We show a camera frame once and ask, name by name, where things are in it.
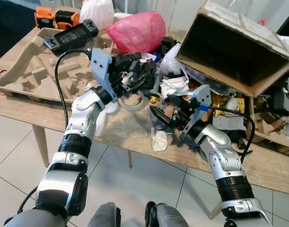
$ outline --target black device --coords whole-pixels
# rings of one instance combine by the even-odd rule
[[[83,47],[87,40],[97,36],[98,28],[90,19],[55,35],[44,39],[44,44],[56,55],[69,49]]]

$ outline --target pulp packaging tray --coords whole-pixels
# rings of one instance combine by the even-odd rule
[[[22,51],[18,60],[0,77],[0,91],[8,96],[15,93],[28,96],[35,101],[60,101],[55,83],[54,69],[58,59],[44,44],[44,38],[62,30],[42,28],[31,43]],[[104,48],[107,52],[113,50],[114,44],[105,32],[87,42],[85,48]],[[78,96],[84,94],[84,87],[96,81],[90,70],[90,61],[84,53],[69,54],[58,67],[60,86],[67,103],[72,103]]]

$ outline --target blue tape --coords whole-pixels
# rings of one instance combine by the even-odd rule
[[[200,104],[199,105],[199,110],[203,110],[205,112],[208,112],[210,106],[209,105],[205,105],[205,104]]]

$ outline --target cardboard box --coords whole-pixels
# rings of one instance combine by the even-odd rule
[[[257,97],[289,71],[289,52],[270,29],[210,0],[199,9],[177,59]]]

